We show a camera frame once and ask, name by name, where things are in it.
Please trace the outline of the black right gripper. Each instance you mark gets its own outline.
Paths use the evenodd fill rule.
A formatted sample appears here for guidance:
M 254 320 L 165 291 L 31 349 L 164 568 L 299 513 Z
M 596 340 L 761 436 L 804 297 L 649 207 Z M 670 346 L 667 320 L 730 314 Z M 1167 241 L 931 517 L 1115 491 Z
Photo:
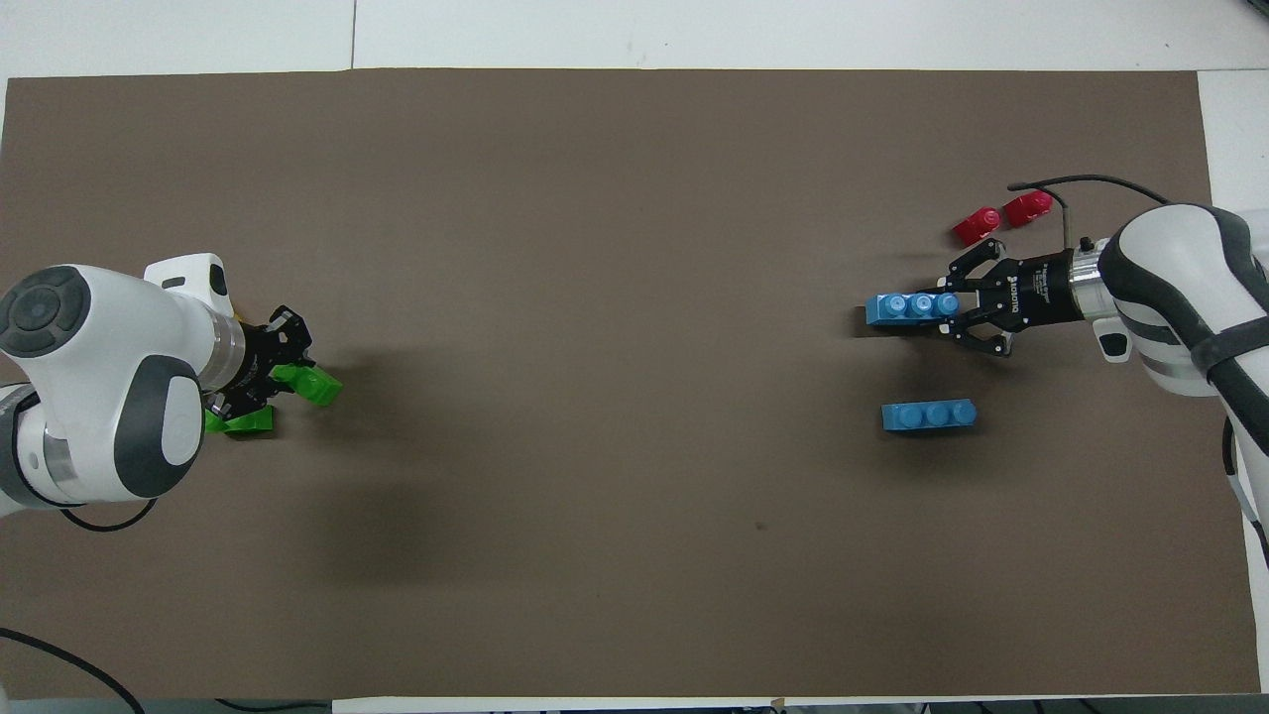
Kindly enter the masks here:
M 997 290 L 1001 309 L 976 307 L 947 317 L 940 335 L 967 351 L 1011 356 L 1014 334 L 1023 328 L 1076 321 L 1074 252 L 1005 259 L 1005 245 L 983 238 L 948 264 L 947 293 Z M 996 317 L 996 325 L 991 320 Z

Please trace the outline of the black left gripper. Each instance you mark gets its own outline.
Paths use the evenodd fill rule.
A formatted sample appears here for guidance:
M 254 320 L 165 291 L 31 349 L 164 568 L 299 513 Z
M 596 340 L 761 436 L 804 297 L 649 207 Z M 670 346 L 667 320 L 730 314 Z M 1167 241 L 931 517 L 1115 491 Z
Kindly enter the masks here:
M 272 378 L 275 367 L 311 363 L 311 334 L 303 317 L 288 306 L 278 306 L 268 325 L 241 322 L 240 326 L 245 347 L 233 386 L 206 397 L 206 411 L 223 421 L 256 413 L 274 394 L 286 392 L 280 380 Z

